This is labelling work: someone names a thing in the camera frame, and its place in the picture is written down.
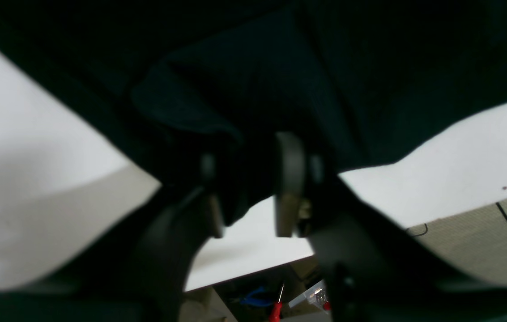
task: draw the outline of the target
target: black fabric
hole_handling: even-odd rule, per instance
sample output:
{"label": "black fabric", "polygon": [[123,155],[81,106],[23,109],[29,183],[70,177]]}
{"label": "black fabric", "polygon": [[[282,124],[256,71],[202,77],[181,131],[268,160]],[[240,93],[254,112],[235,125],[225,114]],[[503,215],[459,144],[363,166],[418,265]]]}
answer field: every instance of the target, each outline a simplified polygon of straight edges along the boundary
{"label": "black fabric", "polygon": [[0,50],[165,185],[243,148],[249,204],[275,131],[345,171],[507,102],[505,0],[0,0]]}

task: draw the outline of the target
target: screwdriver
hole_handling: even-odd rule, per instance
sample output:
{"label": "screwdriver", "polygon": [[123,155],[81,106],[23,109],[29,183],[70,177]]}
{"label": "screwdriver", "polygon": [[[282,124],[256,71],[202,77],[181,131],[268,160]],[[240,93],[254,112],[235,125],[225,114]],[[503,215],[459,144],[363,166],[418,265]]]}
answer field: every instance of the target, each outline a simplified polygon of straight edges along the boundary
{"label": "screwdriver", "polygon": [[281,306],[283,305],[281,303],[281,296],[283,295],[283,289],[285,287],[285,283],[281,286],[281,292],[279,293],[279,299],[273,306],[273,310],[271,311],[271,315],[269,316],[269,322],[279,322],[279,316],[281,314]]}

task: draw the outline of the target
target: red screwdriver handle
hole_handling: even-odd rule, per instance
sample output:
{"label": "red screwdriver handle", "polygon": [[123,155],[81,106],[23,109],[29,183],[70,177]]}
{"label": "red screwdriver handle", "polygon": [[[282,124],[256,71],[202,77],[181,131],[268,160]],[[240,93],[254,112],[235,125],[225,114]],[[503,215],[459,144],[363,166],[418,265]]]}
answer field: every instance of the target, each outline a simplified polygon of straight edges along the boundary
{"label": "red screwdriver handle", "polygon": [[279,322],[279,316],[281,314],[281,306],[283,304],[281,302],[275,303],[273,306],[273,310],[271,311],[271,315],[269,316],[269,322]]}

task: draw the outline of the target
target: dark cloth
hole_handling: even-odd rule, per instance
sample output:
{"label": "dark cloth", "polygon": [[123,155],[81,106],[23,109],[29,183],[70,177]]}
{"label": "dark cloth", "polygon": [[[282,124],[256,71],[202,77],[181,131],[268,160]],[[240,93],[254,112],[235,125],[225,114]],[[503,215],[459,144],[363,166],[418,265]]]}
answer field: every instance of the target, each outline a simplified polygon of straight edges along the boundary
{"label": "dark cloth", "polygon": [[244,151],[249,204],[276,131],[346,171],[507,102],[505,0],[0,0],[0,50],[166,186]]}

